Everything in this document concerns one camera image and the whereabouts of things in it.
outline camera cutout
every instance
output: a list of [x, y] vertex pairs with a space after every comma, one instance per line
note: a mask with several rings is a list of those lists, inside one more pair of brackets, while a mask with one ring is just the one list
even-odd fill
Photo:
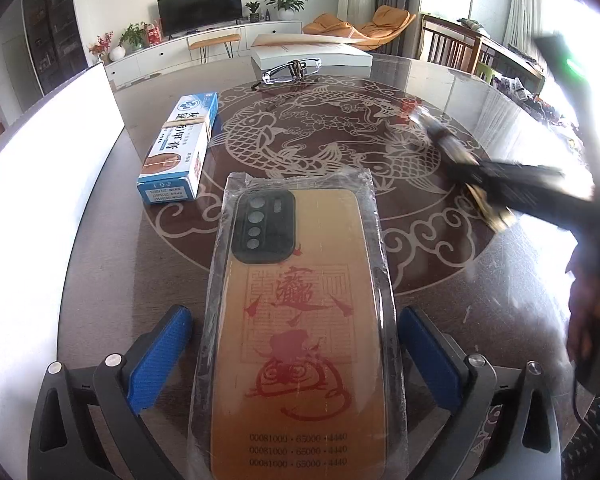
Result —
[[247, 264], [286, 260], [296, 247], [296, 200], [285, 189], [254, 190], [238, 200], [232, 252]]

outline green led indicator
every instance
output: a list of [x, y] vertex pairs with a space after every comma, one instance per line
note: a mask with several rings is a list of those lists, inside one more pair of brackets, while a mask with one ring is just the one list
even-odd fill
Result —
[[581, 78], [585, 78], [585, 73], [584, 70], [582, 69], [581, 66], [579, 66], [573, 59], [568, 59], [567, 60], [567, 65], [569, 66], [569, 68], [571, 68], [571, 70], [573, 72], [575, 72], [577, 75], [579, 75]]

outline orange lounge chair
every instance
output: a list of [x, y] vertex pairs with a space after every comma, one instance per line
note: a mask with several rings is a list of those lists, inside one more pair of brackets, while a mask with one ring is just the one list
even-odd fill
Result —
[[411, 14], [408, 10], [383, 5], [376, 10], [371, 22], [359, 28], [326, 12], [306, 25], [302, 31], [305, 34], [364, 40], [354, 43], [353, 46], [360, 50], [374, 50], [399, 36], [415, 18], [415, 14]]

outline plastic packaging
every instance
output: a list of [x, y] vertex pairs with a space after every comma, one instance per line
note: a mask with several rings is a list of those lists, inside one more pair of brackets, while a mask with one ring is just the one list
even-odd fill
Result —
[[191, 397], [190, 480], [405, 478], [379, 228], [368, 170], [229, 176]]

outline blue gripper pad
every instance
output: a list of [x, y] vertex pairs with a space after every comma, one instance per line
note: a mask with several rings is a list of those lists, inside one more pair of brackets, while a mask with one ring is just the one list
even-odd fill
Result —
[[191, 314], [181, 307], [129, 376], [126, 400], [137, 415], [158, 398], [173, 365], [191, 337]]
[[410, 308], [400, 313], [398, 338], [406, 346], [436, 404], [454, 413], [462, 404], [461, 378], [435, 337]]

